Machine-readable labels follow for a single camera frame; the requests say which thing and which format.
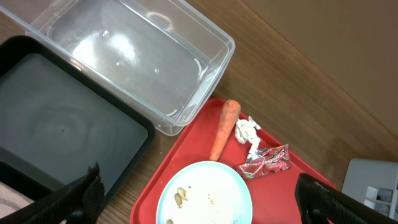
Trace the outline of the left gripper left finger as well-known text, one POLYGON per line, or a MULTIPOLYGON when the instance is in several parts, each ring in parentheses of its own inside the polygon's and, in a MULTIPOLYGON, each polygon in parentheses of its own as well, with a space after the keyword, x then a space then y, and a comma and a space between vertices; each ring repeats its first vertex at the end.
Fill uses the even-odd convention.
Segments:
POLYGON ((1 223, 96 223, 105 200, 99 164, 60 190, 1 218, 1 223))

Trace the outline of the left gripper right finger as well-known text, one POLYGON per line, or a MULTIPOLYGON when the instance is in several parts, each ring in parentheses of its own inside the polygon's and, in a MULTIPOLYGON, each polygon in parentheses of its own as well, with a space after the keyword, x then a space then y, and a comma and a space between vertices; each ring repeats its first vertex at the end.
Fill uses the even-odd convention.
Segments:
POLYGON ((298 177, 295 199, 302 224, 397 224, 306 173, 298 177))

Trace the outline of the red snack wrapper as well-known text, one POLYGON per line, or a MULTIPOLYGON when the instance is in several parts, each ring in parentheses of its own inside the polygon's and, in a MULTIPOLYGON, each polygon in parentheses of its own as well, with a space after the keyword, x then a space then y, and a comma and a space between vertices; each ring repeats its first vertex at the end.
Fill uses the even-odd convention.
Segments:
POLYGON ((258 149, 249 154, 246 162, 236 167, 237 173, 245 179, 254 179, 263 175, 291 168, 289 145, 258 149))

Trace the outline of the white tissue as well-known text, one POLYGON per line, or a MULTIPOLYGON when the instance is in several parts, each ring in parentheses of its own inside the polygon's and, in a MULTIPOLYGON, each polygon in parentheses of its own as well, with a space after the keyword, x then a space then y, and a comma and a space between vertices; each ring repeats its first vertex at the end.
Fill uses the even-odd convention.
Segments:
POLYGON ((261 127, 253 120, 251 116, 248 119, 238 119, 235 125, 235 138, 241 143, 245 144, 249 142, 251 144, 250 150, 246 162, 249 163, 254 159, 257 159, 257 150, 261 139, 257 135, 257 130, 261 127))

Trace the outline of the light blue plate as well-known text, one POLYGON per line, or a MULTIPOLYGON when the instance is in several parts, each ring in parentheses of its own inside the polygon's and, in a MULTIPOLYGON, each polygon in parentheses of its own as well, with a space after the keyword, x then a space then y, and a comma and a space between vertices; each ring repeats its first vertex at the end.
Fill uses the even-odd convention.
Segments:
POLYGON ((253 205, 243 178, 220 162, 201 161, 178 171, 164 187, 155 222, 250 224, 253 205))

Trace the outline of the orange carrot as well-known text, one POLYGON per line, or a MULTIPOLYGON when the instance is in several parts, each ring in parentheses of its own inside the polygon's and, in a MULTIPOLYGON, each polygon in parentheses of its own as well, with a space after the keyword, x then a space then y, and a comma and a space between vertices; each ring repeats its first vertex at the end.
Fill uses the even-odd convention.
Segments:
POLYGON ((234 100, 227 100, 221 110, 218 130, 211 148, 209 160, 217 161, 226 145, 229 135, 237 122, 241 113, 241 105, 234 100))

